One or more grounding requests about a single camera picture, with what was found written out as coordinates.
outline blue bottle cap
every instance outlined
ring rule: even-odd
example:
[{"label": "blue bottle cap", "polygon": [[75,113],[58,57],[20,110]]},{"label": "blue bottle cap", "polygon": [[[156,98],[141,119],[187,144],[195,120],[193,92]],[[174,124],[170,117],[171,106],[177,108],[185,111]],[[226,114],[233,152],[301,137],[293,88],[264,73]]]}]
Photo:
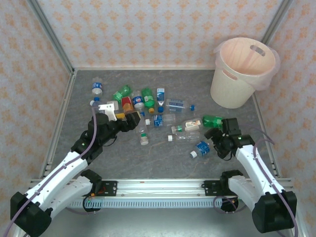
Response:
[{"label": "blue bottle cap", "polygon": [[163,112],[163,106],[159,106],[159,107],[158,107],[158,112],[159,112],[159,113],[162,113],[162,112]]}]

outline bucket handle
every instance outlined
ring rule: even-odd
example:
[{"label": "bucket handle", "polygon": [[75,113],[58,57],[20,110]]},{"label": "bucket handle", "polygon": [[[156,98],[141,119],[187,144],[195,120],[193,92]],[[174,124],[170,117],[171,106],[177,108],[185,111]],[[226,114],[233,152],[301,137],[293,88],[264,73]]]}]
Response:
[{"label": "bucket handle", "polygon": [[234,76],[233,74],[229,73],[227,70],[223,69],[222,73],[224,73],[226,76],[228,76],[232,80],[237,80],[237,77]]}]

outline green plastic bottle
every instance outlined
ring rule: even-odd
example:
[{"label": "green plastic bottle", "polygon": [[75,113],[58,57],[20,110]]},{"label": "green plastic bottle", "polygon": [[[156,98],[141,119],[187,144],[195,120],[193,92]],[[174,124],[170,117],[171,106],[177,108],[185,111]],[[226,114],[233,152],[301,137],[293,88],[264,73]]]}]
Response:
[{"label": "green plastic bottle", "polygon": [[222,119],[219,116],[204,115],[202,121],[204,127],[222,128]]},{"label": "green plastic bottle", "polygon": [[150,90],[147,87],[143,89],[142,97],[144,98],[144,104],[145,104],[145,107],[148,108],[148,112],[153,114],[155,112],[155,109],[154,109],[155,101],[154,101],[152,90]]},{"label": "green plastic bottle", "polygon": [[131,92],[132,89],[128,85],[125,85],[120,90],[115,92],[115,94],[113,95],[113,99],[121,103],[122,98],[129,96]]}]

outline gray floor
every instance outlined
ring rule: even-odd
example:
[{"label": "gray floor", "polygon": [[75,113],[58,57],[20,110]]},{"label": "gray floor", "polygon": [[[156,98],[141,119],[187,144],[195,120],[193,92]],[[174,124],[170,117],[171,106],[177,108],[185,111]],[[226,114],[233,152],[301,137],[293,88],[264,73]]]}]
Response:
[{"label": "gray floor", "polygon": [[[157,87],[166,89],[166,98],[188,100],[196,105],[191,115],[177,117],[178,123],[205,114],[236,117],[239,123],[260,127],[252,98],[238,109],[225,109],[217,105],[210,96],[213,71],[208,70],[139,70],[139,71],[78,71],[64,124],[53,160],[55,167],[65,157],[70,147],[87,129],[91,119],[91,80],[104,80],[101,101],[111,100],[112,95],[123,85],[133,90],[146,86],[156,92]],[[262,135],[256,130],[242,128],[243,134],[250,134],[257,141]],[[89,166],[103,179],[134,178],[218,178],[223,171],[239,169],[247,176],[236,160],[223,161],[214,149],[205,158],[195,160],[189,157],[194,144],[168,142],[170,127],[149,130],[150,143],[141,146],[135,131],[120,133],[117,141],[105,148],[103,153]],[[260,148],[260,155],[271,169],[266,147]]]},{"label": "gray floor", "polygon": [[107,209],[95,216],[62,211],[41,237],[279,237],[259,233],[249,209],[224,215],[209,208]]}]

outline cable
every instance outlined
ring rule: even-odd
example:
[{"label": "cable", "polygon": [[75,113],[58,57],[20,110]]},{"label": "cable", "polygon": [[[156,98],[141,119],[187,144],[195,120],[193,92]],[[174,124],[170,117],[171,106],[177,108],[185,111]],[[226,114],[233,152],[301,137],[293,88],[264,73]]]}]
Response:
[{"label": "cable", "polygon": [[255,143],[255,145],[253,146],[253,155],[255,157],[255,160],[260,168],[260,170],[262,171],[262,173],[265,175],[266,179],[268,180],[269,184],[271,185],[271,187],[273,187],[273,189],[276,191],[277,195],[280,197],[280,199],[282,200],[282,202],[284,203],[288,213],[291,216],[291,219],[293,221],[294,224],[294,230],[295,230],[295,234],[294,237],[298,236],[298,226],[297,226],[297,222],[295,220],[295,216],[290,208],[290,206],[288,205],[288,203],[286,202],[286,200],[284,199],[284,197],[282,196],[282,194],[279,192],[279,190],[276,188],[275,184],[273,183],[273,181],[270,179],[270,177],[268,176],[268,174],[265,172],[264,168],[262,167],[262,164],[260,163],[259,159],[257,158],[257,154],[256,154],[256,150],[259,146],[260,143],[262,142],[270,142],[272,144],[274,144],[274,141],[271,139],[260,139],[258,142]]},{"label": "cable", "polygon": [[113,145],[113,143],[117,140],[117,138],[118,138],[118,136],[115,136],[114,141],[111,144],[103,146],[103,147],[109,147],[110,145]]},{"label": "cable", "polygon": [[7,226],[3,237],[7,237],[7,235],[9,234],[9,231],[13,225],[13,223],[15,222],[15,220],[18,218],[18,216],[21,214],[21,212],[24,210],[24,208],[37,196],[40,194],[40,192],[44,189],[44,187],[63,169],[65,169],[68,165],[72,164],[73,162],[75,162],[76,160],[80,159],[82,156],[84,156],[92,147],[96,135],[97,135],[97,117],[95,115],[95,111],[92,108],[92,116],[93,116],[93,124],[94,129],[93,129],[93,136],[92,136],[92,140],[89,144],[89,146],[87,147],[87,149],[84,150],[84,152],[82,152],[79,156],[77,156],[76,158],[73,158],[72,160],[70,160],[69,162],[67,162],[66,164],[64,164],[62,167],[60,167],[59,169],[57,169],[44,183],[43,185],[21,206],[21,208],[16,212],[16,214],[14,215],[14,217],[12,218],[12,220],[10,221],[9,225]]},{"label": "cable", "polygon": [[[215,201],[216,201],[217,199],[219,199],[219,198],[224,198],[224,199],[228,200],[228,201],[233,205],[233,207],[235,208],[235,211],[227,212],[227,211],[223,211],[223,210],[217,208],[217,207],[215,206]],[[217,196],[217,197],[215,197],[215,198],[213,199],[213,207],[214,207],[215,211],[218,212],[218,213],[220,213],[220,214],[234,214],[234,213],[243,211],[247,206],[245,205],[245,206],[243,206],[241,209],[237,210],[236,205],[235,205],[235,204],[233,203],[233,201],[230,200],[228,197],[225,197],[225,196]]]},{"label": "cable", "polygon": [[245,126],[245,127],[254,128],[254,129],[258,130],[259,132],[263,133],[269,140],[272,141],[271,137],[269,137],[269,135],[268,135],[266,132],[262,131],[260,128],[258,128],[258,127],[256,127],[256,126],[249,125],[249,124],[239,124],[239,126]]}]

